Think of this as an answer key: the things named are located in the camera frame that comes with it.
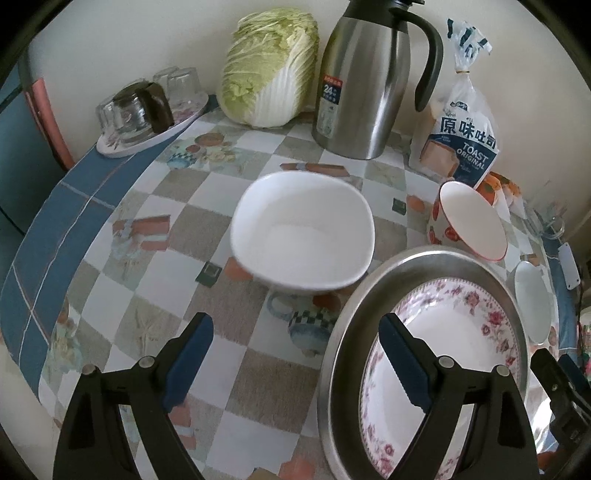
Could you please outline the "small white bowl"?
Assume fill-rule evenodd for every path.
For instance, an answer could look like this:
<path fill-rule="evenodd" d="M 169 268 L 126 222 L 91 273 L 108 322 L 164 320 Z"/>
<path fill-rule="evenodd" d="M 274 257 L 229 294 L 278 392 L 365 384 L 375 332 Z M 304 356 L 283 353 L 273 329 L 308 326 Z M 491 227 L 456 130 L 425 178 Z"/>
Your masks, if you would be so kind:
<path fill-rule="evenodd" d="M 525 332 L 534 344 L 541 345 L 549 337 L 554 319 L 553 303 L 542 271 L 521 261 L 512 272 L 512 286 Z"/>

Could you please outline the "large stainless steel basin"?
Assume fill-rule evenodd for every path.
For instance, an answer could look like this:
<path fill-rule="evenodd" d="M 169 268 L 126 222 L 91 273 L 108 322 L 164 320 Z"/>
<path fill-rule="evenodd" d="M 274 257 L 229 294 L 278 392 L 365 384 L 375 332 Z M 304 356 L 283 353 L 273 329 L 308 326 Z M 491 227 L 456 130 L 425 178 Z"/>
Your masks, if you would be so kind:
<path fill-rule="evenodd" d="M 489 372 L 503 364 L 523 397 L 530 354 L 514 296 L 487 263 L 449 247 L 417 247 L 384 262 L 335 323 L 318 391 L 318 430 L 338 479 L 385 479 L 424 413 L 408 399 L 379 340 L 394 312 L 438 355 Z"/>

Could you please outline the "red floral patterned bowl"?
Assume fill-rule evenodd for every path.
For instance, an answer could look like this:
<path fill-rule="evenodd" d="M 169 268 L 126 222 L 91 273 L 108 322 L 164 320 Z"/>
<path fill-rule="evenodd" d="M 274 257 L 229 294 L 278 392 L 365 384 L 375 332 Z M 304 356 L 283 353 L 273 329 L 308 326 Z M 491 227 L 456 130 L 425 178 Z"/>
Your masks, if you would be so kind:
<path fill-rule="evenodd" d="M 464 250 L 499 262 L 506 256 L 508 240 L 496 210 L 470 186 L 447 181 L 438 191 L 427 225 L 431 245 Z"/>

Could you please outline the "white square bowl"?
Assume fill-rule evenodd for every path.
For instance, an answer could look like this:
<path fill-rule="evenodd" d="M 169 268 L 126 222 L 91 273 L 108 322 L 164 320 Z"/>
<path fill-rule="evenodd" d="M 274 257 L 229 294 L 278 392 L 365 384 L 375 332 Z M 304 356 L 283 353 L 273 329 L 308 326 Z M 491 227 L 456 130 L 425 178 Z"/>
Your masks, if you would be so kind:
<path fill-rule="evenodd" d="M 349 287 L 372 263 L 375 222 L 354 186 L 318 173 L 283 171 L 252 183 L 235 208 L 235 261 L 267 286 L 298 294 Z"/>

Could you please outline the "orange snack packet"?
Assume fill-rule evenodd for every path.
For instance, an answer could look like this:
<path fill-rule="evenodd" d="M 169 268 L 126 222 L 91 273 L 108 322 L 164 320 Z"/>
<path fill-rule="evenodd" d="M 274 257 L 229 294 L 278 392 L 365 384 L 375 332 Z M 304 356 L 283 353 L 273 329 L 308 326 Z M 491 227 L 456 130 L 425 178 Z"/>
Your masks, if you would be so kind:
<path fill-rule="evenodd" d="M 508 181 L 507 177 L 497 172 L 490 172 L 480 183 L 477 191 L 490 205 L 495 206 L 501 197 L 505 198 L 503 185 Z"/>
<path fill-rule="evenodd" d="M 513 181 L 509 180 L 503 185 L 503 192 L 505 195 L 507 206 L 509 210 L 516 216 L 525 219 L 526 211 L 520 187 Z"/>

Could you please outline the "patterned checkered tablecloth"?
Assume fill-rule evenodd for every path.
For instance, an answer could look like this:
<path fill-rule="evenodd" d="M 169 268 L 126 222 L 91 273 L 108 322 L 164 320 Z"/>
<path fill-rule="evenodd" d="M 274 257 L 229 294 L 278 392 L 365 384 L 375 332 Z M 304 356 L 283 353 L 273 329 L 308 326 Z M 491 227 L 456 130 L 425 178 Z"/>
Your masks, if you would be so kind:
<path fill-rule="evenodd" d="M 370 204 L 381 263 L 427 241 L 435 182 L 407 168 L 393 137 L 381 157 L 322 150 L 311 121 L 242 129 L 212 111 L 180 137 L 126 159 L 89 152 L 29 229 L 1 299 L 1 421 L 41 478 L 82 367 L 131 367 L 198 311 L 214 336 L 187 398 L 171 413 L 208 479 L 256 468 L 327 479 L 317 427 L 320 355 L 294 320 L 338 314 L 348 291 L 288 297 L 238 268 L 229 225 L 246 188 L 296 164 L 342 176 Z"/>

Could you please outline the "toast bread bag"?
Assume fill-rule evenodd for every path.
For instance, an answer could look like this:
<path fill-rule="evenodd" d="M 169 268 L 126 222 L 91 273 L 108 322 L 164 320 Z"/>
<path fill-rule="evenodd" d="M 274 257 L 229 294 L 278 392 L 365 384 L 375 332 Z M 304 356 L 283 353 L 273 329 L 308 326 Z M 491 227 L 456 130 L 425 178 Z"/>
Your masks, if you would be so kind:
<path fill-rule="evenodd" d="M 500 143 L 486 97 L 473 85 L 473 64 L 492 45 L 474 25 L 447 21 L 455 58 L 450 89 L 421 114 L 411 139 L 410 167 L 435 180 L 455 180 L 476 189 L 490 172 Z"/>

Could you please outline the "blue cabinet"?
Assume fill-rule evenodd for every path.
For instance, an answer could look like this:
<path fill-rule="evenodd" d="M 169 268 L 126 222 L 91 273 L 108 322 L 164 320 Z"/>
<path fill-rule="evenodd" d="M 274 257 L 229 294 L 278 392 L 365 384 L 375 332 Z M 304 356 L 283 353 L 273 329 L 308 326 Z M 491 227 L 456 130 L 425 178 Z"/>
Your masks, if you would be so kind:
<path fill-rule="evenodd" d="M 1 87 L 1 213 L 26 232 L 65 167 L 46 137 L 33 100 L 33 76 L 21 56 Z"/>

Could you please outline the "white oval tray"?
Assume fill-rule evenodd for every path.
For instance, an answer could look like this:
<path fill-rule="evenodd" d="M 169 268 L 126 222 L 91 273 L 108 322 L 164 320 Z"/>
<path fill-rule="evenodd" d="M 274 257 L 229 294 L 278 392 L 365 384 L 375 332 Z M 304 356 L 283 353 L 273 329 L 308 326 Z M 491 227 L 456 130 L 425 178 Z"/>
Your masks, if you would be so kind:
<path fill-rule="evenodd" d="M 171 139 L 188 128 L 198 117 L 205 113 L 208 100 L 209 97 L 205 92 L 199 92 L 191 108 L 173 112 L 175 123 L 162 133 L 145 132 L 132 142 L 123 142 L 120 138 L 110 141 L 104 135 L 101 135 L 95 144 L 95 148 L 99 154 L 107 158 L 122 158 L 147 150 L 165 140 Z"/>

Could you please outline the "clear drinking glass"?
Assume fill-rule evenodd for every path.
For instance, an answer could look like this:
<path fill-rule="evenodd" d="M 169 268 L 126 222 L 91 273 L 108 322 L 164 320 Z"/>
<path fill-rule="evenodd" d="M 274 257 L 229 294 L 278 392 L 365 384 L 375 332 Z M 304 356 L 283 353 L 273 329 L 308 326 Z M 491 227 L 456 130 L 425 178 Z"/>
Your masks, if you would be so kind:
<path fill-rule="evenodd" d="M 187 67 L 173 71 L 167 78 L 167 91 L 173 110 L 191 108 L 201 91 L 197 70 Z"/>
<path fill-rule="evenodd" d="M 113 142 L 116 135 L 113 100 L 111 98 L 103 100 L 96 107 L 95 112 L 105 141 Z"/>

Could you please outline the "pink foam tube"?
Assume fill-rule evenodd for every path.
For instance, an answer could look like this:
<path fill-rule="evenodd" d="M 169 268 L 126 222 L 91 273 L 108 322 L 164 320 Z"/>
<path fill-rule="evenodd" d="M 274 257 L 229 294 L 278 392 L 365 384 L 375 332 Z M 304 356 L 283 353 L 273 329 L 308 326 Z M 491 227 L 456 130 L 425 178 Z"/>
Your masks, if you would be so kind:
<path fill-rule="evenodd" d="M 41 135 L 48 143 L 57 163 L 68 171 L 75 161 L 55 119 L 43 78 L 35 80 L 25 92 L 30 111 Z"/>

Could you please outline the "stainless steel thermos jug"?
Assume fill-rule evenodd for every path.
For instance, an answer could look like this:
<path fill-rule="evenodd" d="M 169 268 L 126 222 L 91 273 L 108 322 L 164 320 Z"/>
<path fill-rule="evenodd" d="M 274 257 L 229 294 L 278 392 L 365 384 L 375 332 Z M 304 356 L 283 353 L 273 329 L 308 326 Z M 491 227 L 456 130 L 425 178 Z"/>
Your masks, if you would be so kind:
<path fill-rule="evenodd" d="M 352 1 L 322 55 L 312 137 L 335 155 L 358 160 L 381 156 L 408 85 L 408 25 L 428 43 L 415 87 L 415 110 L 428 105 L 444 59 L 436 28 L 411 11 L 411 1 Z"/>

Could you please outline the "napa cabbage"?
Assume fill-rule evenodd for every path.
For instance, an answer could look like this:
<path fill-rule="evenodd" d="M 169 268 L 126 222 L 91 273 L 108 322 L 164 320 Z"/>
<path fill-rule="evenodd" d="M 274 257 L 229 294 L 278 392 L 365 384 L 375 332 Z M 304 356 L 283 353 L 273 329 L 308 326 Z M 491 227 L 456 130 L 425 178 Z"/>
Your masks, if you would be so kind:
<path fill-rule="evenodd" d="M 226 117 L 266 129 L 300 114 L 314 80 L 319 42 L 317 21 L 297 8 L 240 19 L 216 93 Z"/>

